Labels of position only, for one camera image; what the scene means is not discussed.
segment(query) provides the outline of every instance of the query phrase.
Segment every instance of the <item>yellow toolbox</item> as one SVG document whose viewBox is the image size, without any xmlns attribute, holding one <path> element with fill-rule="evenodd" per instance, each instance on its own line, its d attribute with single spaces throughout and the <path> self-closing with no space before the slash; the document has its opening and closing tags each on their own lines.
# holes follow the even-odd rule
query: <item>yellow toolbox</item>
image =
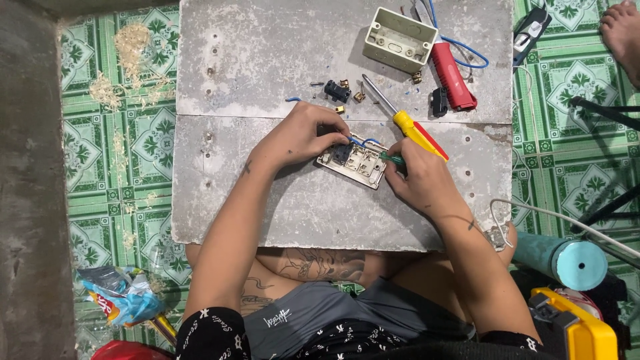
<svg viewBox="0 0 640 360">
<path fill-rule="evenodd" d="M 546 353 L 567 360 L 618 358 L 613 329 L 551 289 L 531 290 L 529 311 Z"/>
</svg>

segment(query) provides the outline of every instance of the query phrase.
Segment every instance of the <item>hand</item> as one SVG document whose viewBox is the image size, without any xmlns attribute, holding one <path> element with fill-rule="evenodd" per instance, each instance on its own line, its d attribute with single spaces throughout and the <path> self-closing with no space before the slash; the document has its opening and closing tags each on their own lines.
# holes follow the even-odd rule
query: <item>hand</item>
<svg viewBox="0 0 640 360">
<path fill-rule="evenodd" d="M 338 133 L 317 135 L 320 125 L 332 126 Z M 266 158 L 277 170 L 320 155 L 336 143 L 347 145 L 349 126 L 335 111 L 299 101 L 276 127 L 253 148 L 251 157 Z"/>
<path fill-rule="evenodd" d="M 402 154 L 408 176 L 403 179 L 396 164 L 387 162 L 385 177 L 394 192 L 433 220 L 470 211 L 453 183 L 444 160 L 404 138 L 395 143 L 388 155 Z"/>
</svg>

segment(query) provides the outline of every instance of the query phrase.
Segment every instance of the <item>bare foot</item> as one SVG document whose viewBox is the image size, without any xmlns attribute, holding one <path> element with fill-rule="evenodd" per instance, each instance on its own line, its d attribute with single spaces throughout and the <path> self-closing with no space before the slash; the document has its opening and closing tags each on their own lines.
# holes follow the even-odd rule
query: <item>bare foot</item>
<svg viewBox="0 0 640 360">
<path fill-rule="evenodd" d="M 640 13 L 636 4 L 624 0 L 613 5 L 600 22 L 604 44 L 625 69 L 631 83 L 640 88 Z"/>
</svg>

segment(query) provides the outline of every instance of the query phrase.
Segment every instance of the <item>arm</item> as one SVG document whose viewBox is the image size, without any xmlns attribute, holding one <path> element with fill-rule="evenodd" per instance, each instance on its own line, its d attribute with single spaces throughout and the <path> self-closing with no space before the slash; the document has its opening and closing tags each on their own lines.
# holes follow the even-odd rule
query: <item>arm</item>
<svg viewBox="0 0 640 360">
<path fill-rule="evenodd" d="M 320 125 L 334 126 L 339 133 L 318 137 Z M 299 102 L 256 145 L 205 235 L 198 266 L 191 277 L 184 318 L 214 306 L 239 312 L 275 174 L 286 165 L 317 156 L 335 143 L 349 143 L 347 136 L 348 126 L 334 111 Z"/>
<path fill-rule="evenodd" d="M 439 228 L 460 293 L 478 333 L 519 332 L 538 341 L 529 309 L 518 287 L 477 226 L 444 160 L 405 138 L 391 146 L 401 153 L 407 179 L 388 162 L 385 176 L 404 200 L 430 217 Z"/>
</svg>

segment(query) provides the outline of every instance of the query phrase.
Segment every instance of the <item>red plastic bag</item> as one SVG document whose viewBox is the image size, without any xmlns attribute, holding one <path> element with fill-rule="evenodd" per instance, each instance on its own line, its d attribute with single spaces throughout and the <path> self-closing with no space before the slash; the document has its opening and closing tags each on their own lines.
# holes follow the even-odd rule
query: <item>red plastic bag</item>
<svg viewBox="0 0 640 360">
<path fill-rule="evenodd" d="M 171 360 L 172 358 L 169 352 L 160 348 L 122 340 L 111 340 L 91 356 L 91 360 Z"/>
</svg>

